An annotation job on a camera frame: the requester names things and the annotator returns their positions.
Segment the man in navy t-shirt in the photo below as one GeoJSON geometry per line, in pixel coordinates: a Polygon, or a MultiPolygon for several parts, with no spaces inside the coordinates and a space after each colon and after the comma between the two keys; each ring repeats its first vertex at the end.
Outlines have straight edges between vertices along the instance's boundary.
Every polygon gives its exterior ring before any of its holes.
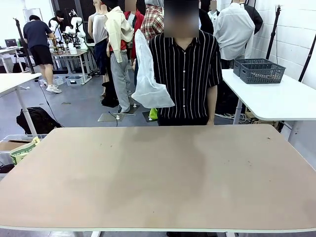
{"type": "Polygon", "coordinates": [[[47,35],[55,38],[54,33],[38,16],[30,16],[30,22],[23,29],[25,42],[28,44],[36,65],[39,65],[43,78],[47,81],[47,91],[61,93],[53,84],[53,60],[49,51],[47,35]]]}

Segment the red plaid shirt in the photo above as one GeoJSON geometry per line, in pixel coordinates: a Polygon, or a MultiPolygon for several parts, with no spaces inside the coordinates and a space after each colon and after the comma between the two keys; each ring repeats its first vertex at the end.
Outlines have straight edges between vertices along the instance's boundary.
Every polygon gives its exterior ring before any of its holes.
{"type": "Polygon", "coordinates": [[[162,7],[146,5],[146,14],[140,28],[147,43],[156,35],[163,33],[163,14],[162,7]]]}

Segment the translucent bag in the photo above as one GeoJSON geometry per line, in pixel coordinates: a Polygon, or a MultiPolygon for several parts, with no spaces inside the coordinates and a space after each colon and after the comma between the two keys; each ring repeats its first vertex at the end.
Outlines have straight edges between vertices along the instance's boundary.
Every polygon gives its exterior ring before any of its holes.
{"type": "Polygon", "coordinates": [[[155,81],[153,56],[140,30],[135,34],[135,45],[139,69],[132,98],[148,109],[175,106],[166,86],[155,81]]]}

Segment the black stand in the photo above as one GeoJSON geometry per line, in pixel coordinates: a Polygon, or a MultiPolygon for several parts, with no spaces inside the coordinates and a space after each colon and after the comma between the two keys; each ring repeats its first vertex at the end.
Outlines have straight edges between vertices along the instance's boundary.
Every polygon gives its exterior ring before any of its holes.
{"type": "Polygon", "coordinates": [[[276,36],[277,21],[278,21],[278,17],[280,16],[280,12],[281,12],[281,6],[279,5],[279,6],[277,7],[277,10],[276,10],[275,24],[273,25],[273,31],[272,31],[272,33],[271,33],[271,39],[270,39],[270,44],[269,44],[269,48],[268,48],[268,52],[267,52],[267,57],[266,57],[266,59],[269,59],[269,58],[270,58],[270,53],[271,53],[273,41],[274,41],[275,36],[276,36]]]}
{"type": "Polygon", "coordinates": [[[27,43],[25,43],[24,41],[24,37],[22,35],[22,32],[21,32],[21,28],[20,28],[20,22],[18,19],[14,19],[15,22],[16,22],[16,27],[18,28],[18,31],[19,31],[19,34],[20,34],[20,38],[21,38],[21,46],[24,48],[24,51],[25,51],[25,54],[26,54],[26,58],[29,62],[29,66],[30,66],[30,69],[31,69],[31,72],[32,74],[35,74],[35,71],[34,71],[34,68],[33,68],[33,65],[32,65],[32,62],[31,62],[31,59],[30,59],[30,55],[29,55],[29,52],[28,52],[28,45],[27,43]]]}
{"type": "Polygon", "coordinates": [[[301,73],[301,75],[300,75],[300,78],[298,79],[299,82],[302,82],[303,77],[304,77],[305,72],[306,72],[306,69],[307,69],[307,67],[308,67],[308,64],[310,63],[310,60],[311,60],[311,57],[312,57],[312,54],[313,54],[313,50],[314,50],[314,47],[315,47],[315,42],[316,42],[316,35],[315,35],[315,38],[314,38],[314,41],[313,41],[313,44],[312,44],[310,53],[309,53],[309,55],[308,55],[308,57],[307,57],[307,59],[306,59],[306,63],[305,63],[305,65],[304,65],[303,71],[302,71],[302,73],[301,73]]]}

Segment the gray pants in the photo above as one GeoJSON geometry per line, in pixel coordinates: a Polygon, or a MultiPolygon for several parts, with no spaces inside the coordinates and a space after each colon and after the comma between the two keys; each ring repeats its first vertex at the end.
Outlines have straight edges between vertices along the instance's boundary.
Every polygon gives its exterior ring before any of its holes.
{"type": "Polygon", "coordinates": [[[128,112],[130,109],[129,97],[131,96],[130,91],[130,79],[128,75],[128,59],[127,50],[120,52],[122,56],[122,62],[118,63],[114,53],[111,54],[111,71],[113,76],[113,82],[115,91],[118,96],[118,102],[121,106],[121,113],[128,112]]]}

